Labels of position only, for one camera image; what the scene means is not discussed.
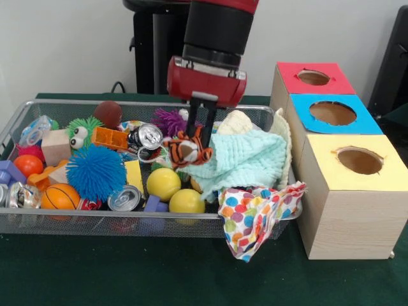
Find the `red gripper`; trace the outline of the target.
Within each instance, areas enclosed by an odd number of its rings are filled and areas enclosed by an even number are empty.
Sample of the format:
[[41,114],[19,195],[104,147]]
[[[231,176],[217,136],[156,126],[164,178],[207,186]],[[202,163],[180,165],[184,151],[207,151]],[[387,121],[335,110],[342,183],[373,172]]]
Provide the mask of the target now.
[[[169,95],[189,101],[186,135],[193,137],[200,100],[216,103],[218,108],[235,107],[244,95],[247,74],[244,71],[218,68],[173,56],[168,65],[167,90]],[[202,129],[202,145],[210,143],[217,108],[208,107]]]

